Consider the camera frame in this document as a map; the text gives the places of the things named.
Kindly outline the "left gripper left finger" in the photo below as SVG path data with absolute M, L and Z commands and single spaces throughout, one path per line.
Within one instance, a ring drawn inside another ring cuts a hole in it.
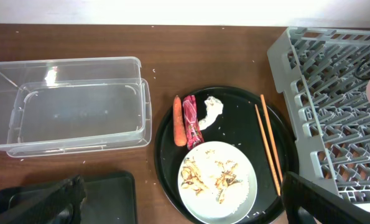
M 0 224 L 80 223 L 85 198 L 85 182 L 77 175 L 1 213 Z

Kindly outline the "grey dishwasher rack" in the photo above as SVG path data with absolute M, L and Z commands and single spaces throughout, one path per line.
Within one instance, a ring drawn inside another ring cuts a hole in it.
M 300 175 L 370 212 L 370 31 L 289 27 L 267 56 Z

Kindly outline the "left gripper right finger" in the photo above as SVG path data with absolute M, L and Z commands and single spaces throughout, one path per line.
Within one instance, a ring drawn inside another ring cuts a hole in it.
M 289 223 L 370 224 L 370 213 L 294 172 L 286 172 L 281 199 Z

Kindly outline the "red snack wrapper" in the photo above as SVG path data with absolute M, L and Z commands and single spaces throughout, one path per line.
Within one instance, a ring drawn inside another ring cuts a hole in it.
M 194 95 L 188 95 L 183 99 L 183 112 L 185 132 L 187 137 L 187 148 L 192 150 L 204 142 L 197 118 L 197 103 Z

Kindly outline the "grey plate with food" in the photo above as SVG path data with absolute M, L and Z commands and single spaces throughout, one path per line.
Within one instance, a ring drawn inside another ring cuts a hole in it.
M 190 150 L 177 182 L 185 208 L 202 223 L 238 223 L 256 201 L 257 178 L 251 162 L 225 142 L 204 142 Z

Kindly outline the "wooden chopstick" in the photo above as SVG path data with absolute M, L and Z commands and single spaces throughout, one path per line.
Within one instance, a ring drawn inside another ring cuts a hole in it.
M 277 148 L 276 148 L 276 144 L 275 144 L 275 139 L 274 139 L 274 135 L 273 135 L 273 132 L 272 132 L 271 121 L 269 119 L 270 117 L 269 117 L 266 101 L 265 101 L 264 95 L 260 95 L 260 97 L 261 97 L 262 108 L 263 108 L 264 116 L 265 116 L 265 120 L 266 120 L 266 125 L 267 125 L 267 128 L 268 128 L 269 138 L 270 138 L 270 142 L 271 142 L 271 146 L 272 146 L 272 152 L 273 152 L 275 164 L 276 164 L 276 167 L 277 167 L 277 172 L 278 172 L 278 175 L 279 175 L 279 179 L 282 182 L 283 176 L 282 176 L 280 161 L 279 161 Z
M 272 174 L 272 177 L 273 177 L 273 180 L 274 180 L 275 189 L 276 189 L 277 195 L 281 196 L 279 180 L 277 178 L 277 174 L 276 174 L 276 171 L 275 171 L 275 166 L 274 166 L 274 163 L 273 163 L 273 160 L 272 160 L 271 152 L 270 152 L 269 145 L 268 145 L 268 142 L 267 142 L 267 138 L 266 138 L 266 134 L 265 134 L 265 131 L 264 131 L 264 126 L 263 126 L 263 123 L 262 123 L 262 119 L 261 119 L 261 116 L 260 116 L 260 113 L 259 113 L 259 109 L 258 109 L 257 105 L 254 105 L 254 107 L 255 107 L 255 110 L 256 110 L 256 114 L 257 114 L 257 120 L 258 120 L 258 123 L 259 123 L 259 128 L 261 130 L 262 140 L 263 140 L 263 143 L 264 143 L 264 148 L 265 148 L 267 160 L 268 160 L 268 163 L 269 163 L 269 168 L 271 170 L 271 174 Z

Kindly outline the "crumpled white tissue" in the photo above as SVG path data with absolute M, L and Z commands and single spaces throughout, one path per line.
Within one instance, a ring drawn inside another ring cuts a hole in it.
M 205 101 L 206 116 L 198 122 L 200 131 L 211 126 L 217 117 L 223 113 L 224 104 L 214 96 L 209 96 Z

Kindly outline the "black rectangular tray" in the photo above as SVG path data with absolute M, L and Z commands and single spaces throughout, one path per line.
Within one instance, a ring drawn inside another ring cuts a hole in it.
M 82 178 L 86 198 L 80 223 L 137 223 L 136 188 L 131 173 Z M 61 181 L 0 190 L 0 214 Z

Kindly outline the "clear plastic bin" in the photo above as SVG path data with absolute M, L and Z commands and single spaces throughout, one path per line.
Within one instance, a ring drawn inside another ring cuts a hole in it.
M 0 151 L 8 156 L 130 149 L 151 137 L 136 57 L 0 62 Z

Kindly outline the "round black tray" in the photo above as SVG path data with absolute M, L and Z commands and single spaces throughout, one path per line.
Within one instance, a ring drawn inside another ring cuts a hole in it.
M 257 177 L 256 202 L 241 223 L 272 223 L 284 212 L 277 196 L 265 154 L 257 110 L 262 109 L 259 96 L 231 86 L 214 86 L 193 91 L 197 100 L 198 118 L 206 115 L 204 101 L 214 96 L 224 104 L 223 114 L 207 129 L 203 139 L 221 141 L 236 146 L 250 160 Z M 173 140 L 173 115 L 169 110 L 158 128 L 154 145 L 154 162 L 159 182 L 172 205 L 189 221 L 197 219 L 185 208 L 180 199 L 177 176 L 181 161 L 188 149 L 178 147 Z

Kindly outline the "orange carrot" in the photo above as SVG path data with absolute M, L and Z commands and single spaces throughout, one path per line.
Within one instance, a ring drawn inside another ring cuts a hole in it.
M 173 100 L 173 137 L 177 146 L 185 146 L 187 144 L 182 115 L 182 102 L 179 96 L 175 96 Z

